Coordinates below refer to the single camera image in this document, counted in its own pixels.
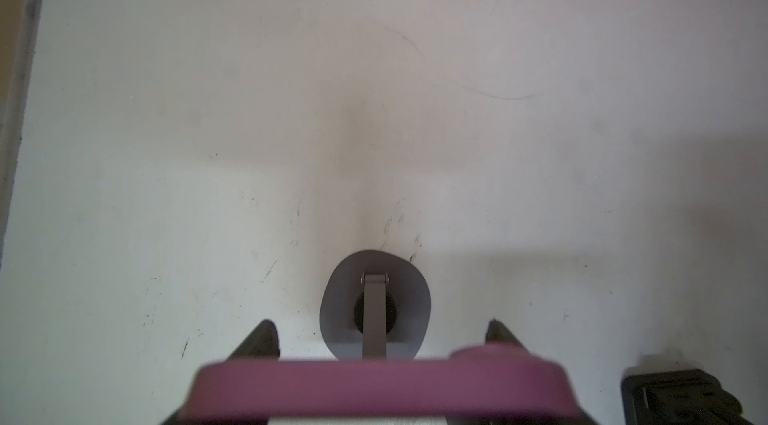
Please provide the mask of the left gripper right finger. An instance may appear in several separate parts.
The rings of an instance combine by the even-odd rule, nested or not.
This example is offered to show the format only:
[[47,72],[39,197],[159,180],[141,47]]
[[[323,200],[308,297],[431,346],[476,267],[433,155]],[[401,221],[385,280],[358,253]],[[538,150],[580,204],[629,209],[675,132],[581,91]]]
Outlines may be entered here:
[[518,348],[524,348],[521,341],[512,333],[512,331],[500,320],[492,319],[488,323],[485,333],[485,344],[506,344]]

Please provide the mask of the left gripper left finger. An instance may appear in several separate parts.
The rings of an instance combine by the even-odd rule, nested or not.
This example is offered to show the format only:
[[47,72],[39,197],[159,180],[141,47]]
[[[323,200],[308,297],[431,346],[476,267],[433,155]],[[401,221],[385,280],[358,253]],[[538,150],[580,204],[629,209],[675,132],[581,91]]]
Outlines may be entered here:
[[273,321],[262,320],[227,357],[228,360],[266,358],[278,359],[280,344]]

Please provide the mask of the black phone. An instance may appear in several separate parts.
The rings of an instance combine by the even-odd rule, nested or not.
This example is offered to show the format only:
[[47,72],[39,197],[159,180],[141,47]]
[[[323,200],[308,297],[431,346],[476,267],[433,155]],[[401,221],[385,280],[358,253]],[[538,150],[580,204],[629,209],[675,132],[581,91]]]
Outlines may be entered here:
[[179,418],[446,416],[580,419],[564,368],[521,347],[487,344],[444,359],[278,361],[202,367]]

